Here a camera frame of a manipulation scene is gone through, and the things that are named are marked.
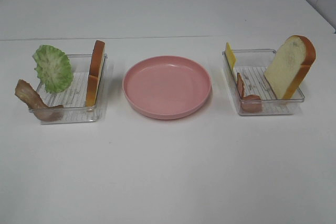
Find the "bread slice from tray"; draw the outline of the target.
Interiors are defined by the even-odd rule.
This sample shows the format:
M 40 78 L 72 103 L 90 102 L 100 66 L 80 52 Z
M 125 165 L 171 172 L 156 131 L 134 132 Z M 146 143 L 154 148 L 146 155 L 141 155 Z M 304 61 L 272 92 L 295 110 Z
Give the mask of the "bread slice from tray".
M 104 50 L 105 43 L 103 41 L 96 40 L 89 68 L 85 106 L 94 106 L 96 103 L 98 87 L 104 62 Z

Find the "red bacon strip tray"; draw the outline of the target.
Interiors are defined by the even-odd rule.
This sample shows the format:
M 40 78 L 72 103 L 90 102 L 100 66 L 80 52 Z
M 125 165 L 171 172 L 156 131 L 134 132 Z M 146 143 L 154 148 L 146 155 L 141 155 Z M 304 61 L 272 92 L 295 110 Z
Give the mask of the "red bacon strip tray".
M 257 113 L 262 110 L 261 97 L 259 95 L 245 95 L 245 84 L 240 73 L 237 73 L 237 89 L 241 99 L 240 106 L 243 111 Z

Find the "green lettuce leaf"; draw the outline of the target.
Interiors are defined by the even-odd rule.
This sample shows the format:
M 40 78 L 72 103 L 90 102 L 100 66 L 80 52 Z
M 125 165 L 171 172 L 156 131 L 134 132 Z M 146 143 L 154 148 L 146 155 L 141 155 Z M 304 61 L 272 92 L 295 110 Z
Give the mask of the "green lettuce leaf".
M 37 77 L 48 93 L 61 93 L 70 87 L 73 73 L 68 56 L 51 45 L 40 45 L 33 54 Z

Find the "brown bacon strip tray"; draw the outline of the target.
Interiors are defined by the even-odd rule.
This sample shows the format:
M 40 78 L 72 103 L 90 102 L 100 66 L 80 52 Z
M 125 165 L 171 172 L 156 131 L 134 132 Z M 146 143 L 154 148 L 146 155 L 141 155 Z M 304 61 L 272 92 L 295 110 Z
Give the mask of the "brown bacon strip tray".
M 57 109 L 62 109 L 62 105 L 57 106 L 47 106 L 44 104 L 40 95 L 32 88 L 32 86 L 19 79 L 15 88 L 15 95 L 24 103 L 27 104 L 29 109 L 34 110 L 34 115 L 41 121 L 53 122 L 62 119 L 63 113 L 57 111 Z

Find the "pink round plate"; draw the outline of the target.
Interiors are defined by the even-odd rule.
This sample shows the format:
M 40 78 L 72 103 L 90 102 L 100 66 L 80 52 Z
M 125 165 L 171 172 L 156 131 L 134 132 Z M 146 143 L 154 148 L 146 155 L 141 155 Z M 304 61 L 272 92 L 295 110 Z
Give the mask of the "pink round plate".
M 140 61 L 123 78 L 131 107 L 154 119 L 173 120 L 200 109 L 212 90 L 211 79 L 199 63 L 178 56 Z

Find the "yellow cheese slice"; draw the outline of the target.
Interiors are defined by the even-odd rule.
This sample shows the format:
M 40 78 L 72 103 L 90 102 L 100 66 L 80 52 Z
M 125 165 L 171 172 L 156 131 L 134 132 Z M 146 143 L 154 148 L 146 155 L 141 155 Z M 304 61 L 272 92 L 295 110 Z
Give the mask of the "yellow cheese slice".
M 234 66 L 235 66 L 235 63 L 236 63 L 236 57 L 235 57 L 235 54 L 233 53 L 233 51 L 230 47 L 230 44 L 228 42 L 226 43 L 224 53 L 225 53 L 227 62 L 229 64 L 230 70 L 231 70 L 232 74 L 234 74 Z

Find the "right clear plastic tray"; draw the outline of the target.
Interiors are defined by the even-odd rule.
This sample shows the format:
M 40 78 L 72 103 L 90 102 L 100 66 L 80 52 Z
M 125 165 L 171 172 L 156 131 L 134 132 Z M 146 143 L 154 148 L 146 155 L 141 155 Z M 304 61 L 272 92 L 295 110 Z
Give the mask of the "right clear plastic tray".
M 236 49 L 233 53 L 236 57 L 234 74 L 230 70 L 224 51 L 222 55 L 225 77 L 239 115 L 290 115 L 295 113 L 300 103 L 305 100 L 302 91 L 297 89 L 291 99 L 279 100 L 264 77 L 264 72 L 276 54 L 274 49 Z M 248 113 L 242 110 L 237 89 L 237 73 L 240 73 L 245 84 L 245 95 L 255 94 L 261 97 L 262 110 L 260 112 Z

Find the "clear plastic tray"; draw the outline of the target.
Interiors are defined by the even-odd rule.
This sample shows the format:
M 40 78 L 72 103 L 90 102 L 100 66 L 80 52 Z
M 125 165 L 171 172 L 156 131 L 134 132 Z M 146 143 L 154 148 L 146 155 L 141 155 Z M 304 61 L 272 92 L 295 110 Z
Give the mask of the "clear plastic tray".
M 224 51 L 222 55 L 225 77 L 239 115 L 290 115 L 295 113 L 300 103 L 305 100 L 302 91 L 297 89 L 291 99 L 279 100 L 264 77 L 264 72 L 276 54 L 274 49 L 236 49 L 233 53 L 236 57 L 234 74 L 230 70 Z M 255 94 L 261 97 L 262 110 L 260 112 L 248 113 L 242 110 L 237 89 L 237 73 L 240 73 L 245 84 L 245 95 Z
M 40 83 L 36 92 L 41 97 L 47 109 L 29 109 L 41 124 L 82 123 L 103 119 L 107 109 L 108 81 L 110 72 L 107 69 L 108 57 L 103 56 L 102 73 L 98 94 L 94 106 L 86 106 L 91 55 L 69 55 L 73 81 L 68 89 L 61 93 L 46 92 L 44 84 Z

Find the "left clear plastic tray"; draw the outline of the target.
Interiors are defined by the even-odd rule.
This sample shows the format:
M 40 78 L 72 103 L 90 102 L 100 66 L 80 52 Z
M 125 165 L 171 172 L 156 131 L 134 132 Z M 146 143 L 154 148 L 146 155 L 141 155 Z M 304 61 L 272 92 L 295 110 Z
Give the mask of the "left clear plastic tray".
M 46 92 L 44 84 L 40 83 L 36 92 L 41 97 L 47 109 L 29 109 L 41 124 L 82 123 L 103 119 L 107 109 L 108 81 L 110 72 L 107 69 L 108 57 L 103 56 L 102 73 L 98 94 L 94 106 L 86 106 L 91 55 L 69 55 L 73 81 L 68 89 L 61 93 Z

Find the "bread slice in right tray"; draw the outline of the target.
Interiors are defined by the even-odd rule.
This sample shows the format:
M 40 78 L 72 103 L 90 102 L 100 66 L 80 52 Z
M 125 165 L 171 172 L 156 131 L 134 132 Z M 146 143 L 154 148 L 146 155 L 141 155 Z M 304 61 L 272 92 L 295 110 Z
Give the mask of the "bread slice in right tray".
M 312 42 L 293 35 L 277 50 L 264 76 L 277 99 L 291 99 L 316 59 Z

